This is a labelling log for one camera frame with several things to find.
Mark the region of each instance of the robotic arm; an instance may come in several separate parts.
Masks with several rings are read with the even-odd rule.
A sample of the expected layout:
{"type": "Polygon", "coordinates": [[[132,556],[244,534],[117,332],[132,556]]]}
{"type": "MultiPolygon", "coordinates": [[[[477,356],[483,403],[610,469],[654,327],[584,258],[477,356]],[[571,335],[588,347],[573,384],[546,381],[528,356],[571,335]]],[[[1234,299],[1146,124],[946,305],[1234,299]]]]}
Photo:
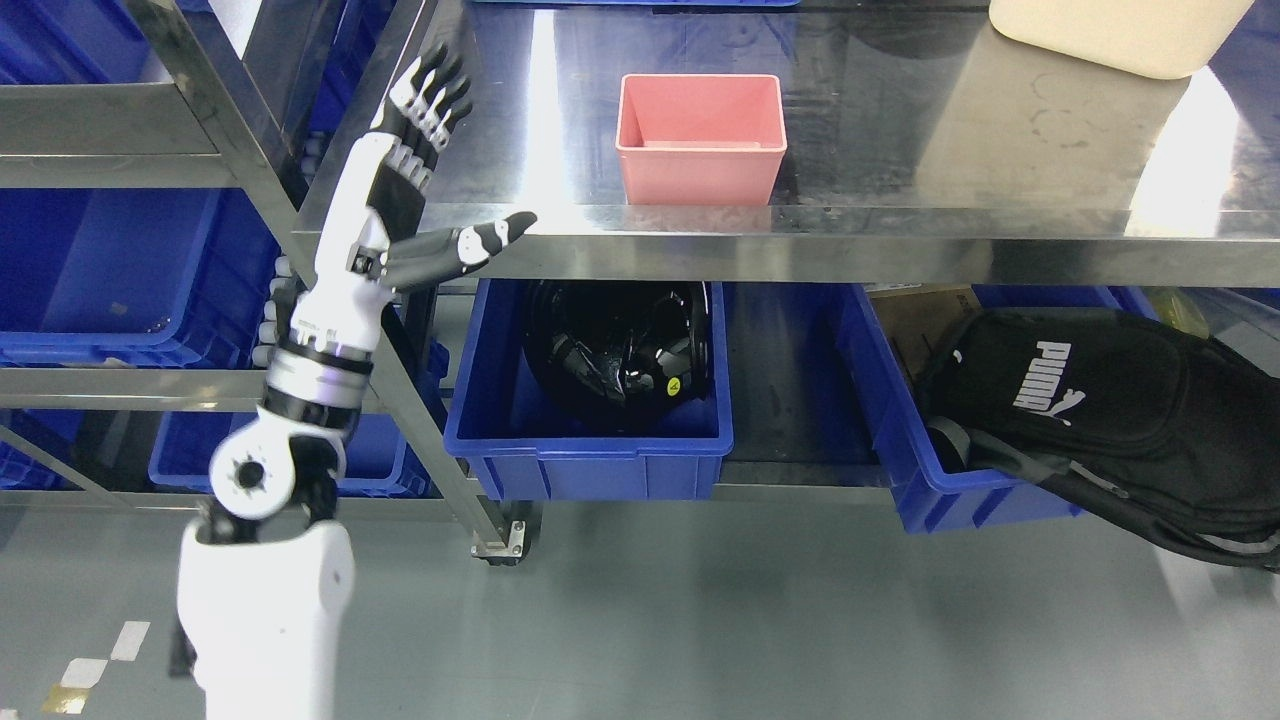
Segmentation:
{"type": "Polygon", "coordinates": [[[442,45],[417,58],[352,146],[316,252],[315,288],[266,372],[257,418],[210,462],[212,498],[182,539],[178,616],[210,720],[329,720],[339,623],[355,587],[334,521],[344,443],[372,373],[383,307],[467,274],[535,220],[416,234],[439,154],[471,110],[470,81],[442,45]],[[259,542],[285,507],[307,528],[259,542]]]}

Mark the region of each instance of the yellow sticker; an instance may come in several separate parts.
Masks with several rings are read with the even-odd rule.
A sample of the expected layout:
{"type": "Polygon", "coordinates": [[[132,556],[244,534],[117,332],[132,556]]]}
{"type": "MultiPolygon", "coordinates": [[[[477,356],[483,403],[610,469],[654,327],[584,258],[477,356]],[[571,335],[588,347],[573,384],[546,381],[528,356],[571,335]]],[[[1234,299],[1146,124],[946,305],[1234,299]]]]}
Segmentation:
{"type": "Polygon", "coordinates": [[[56,715],[79,715],[84,711],[84,701],[87,700],[88,688],[54,685],[49,688],[49,697],[45,698],[45,705],[40,706],[40,711],[56,715]]]}

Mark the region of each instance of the puma logo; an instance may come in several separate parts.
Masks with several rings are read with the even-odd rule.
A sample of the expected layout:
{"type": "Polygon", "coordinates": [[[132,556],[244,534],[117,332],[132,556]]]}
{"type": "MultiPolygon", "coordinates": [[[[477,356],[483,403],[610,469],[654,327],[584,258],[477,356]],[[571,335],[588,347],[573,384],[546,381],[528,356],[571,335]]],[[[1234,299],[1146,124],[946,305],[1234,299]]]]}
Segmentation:
{"type": "Polygon", "coordinates": [[[1027,368],[1023,384],[1018,388],[1018,397],[1014,398],[1014,407],[1044,418],[1053,418],[1070,428],[1071,421],[1059,418],[1059,414],[1084,402],[1085,393],[1066,388],[1061,400],[1055,402],[1053,397],[1057,396],[1062,373],[1066,372],[1066,361],[1071,356],[1071,343],[1041,341],[1036,343],[1036,348],[1041,351],[1041,356],[1032,359],[1027,368]]]}
{"type": "Polygon", "coordinates": [[[1032,410],[1032,414],[1043,415],[1044,418],[1053,418],[1055,420],[1059,420],[1060,423],[1070,428],[1071,421],[1068,420],[1066,418],[1059,418],[1057,414],[1066,413],[1071,407],[1075,407],[1076,405],[1084,402],[1084,397],[1085,395],[1082,391],[1066,388],[1066,392],[1062,393],[1062,400],[1055,402],[1052,407],[1050,407],[1048,410],[1032,410]]]}

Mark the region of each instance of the cardboard box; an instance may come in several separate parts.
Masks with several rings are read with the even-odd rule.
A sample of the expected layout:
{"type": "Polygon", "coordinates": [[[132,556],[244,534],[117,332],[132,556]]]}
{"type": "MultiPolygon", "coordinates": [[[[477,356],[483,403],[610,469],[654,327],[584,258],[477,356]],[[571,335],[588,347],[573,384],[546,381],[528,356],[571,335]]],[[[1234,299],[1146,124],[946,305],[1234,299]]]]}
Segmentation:
{"type": "Polygon", "coordinates": [[[982,310],[969,286],[900,286],[869,295],[899,369],[913,392],[934,348],[951,328],[982,310]]]}

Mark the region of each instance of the white tape on floor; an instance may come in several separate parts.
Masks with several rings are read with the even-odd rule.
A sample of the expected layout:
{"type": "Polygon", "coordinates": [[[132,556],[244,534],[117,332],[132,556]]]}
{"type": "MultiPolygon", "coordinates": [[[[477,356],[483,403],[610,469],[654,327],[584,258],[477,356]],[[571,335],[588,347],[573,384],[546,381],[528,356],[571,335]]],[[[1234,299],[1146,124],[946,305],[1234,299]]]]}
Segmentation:
{"type": "Polygon", "coordinates": [[[67,665],[67,671],[63,673],[63,682],[59,684],[64,688],[87,691],[102,679],[104,670],[106,670],[105,660],[77,657],[67,665]]]}
{"type": "Polygon", "coordinates": [[[115,647],[111,648],[111,660],[122,660],[124,662],[137,660],[138,650],[142,648],[142,641],[146,639],[148,629],[151,629],[151,623],[141,620],[129,620],[125,623],[120,628],[120,637],[115,638],[115,647]]]}

